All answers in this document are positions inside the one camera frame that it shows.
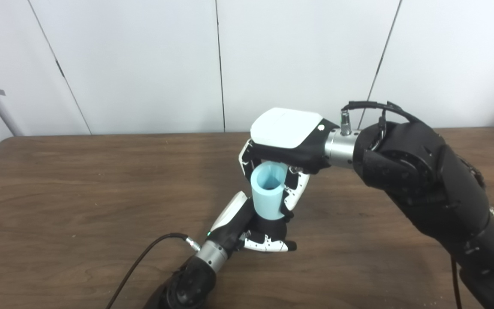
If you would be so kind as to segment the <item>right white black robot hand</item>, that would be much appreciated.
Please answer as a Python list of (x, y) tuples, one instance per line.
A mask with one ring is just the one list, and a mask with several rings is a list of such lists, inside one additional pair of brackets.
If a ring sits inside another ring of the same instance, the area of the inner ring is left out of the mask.
[(253, 122), (238, 161), (261, 217), (292, 217), (310, 176), (334, 165), (338, 131), (318, 113), (288, 108), (272, 108)]

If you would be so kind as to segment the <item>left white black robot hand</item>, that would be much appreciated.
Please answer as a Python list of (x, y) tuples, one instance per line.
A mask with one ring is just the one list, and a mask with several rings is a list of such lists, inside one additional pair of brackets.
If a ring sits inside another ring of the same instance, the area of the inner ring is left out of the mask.
[(207, 234), (207, 240), (224, 250), (228, 257), (233, 252), (296, 251), (297, 244), (286, 239), (288, 217), (268, 220), (259, 215), (253, 198), (238, 192), (219, 214)]

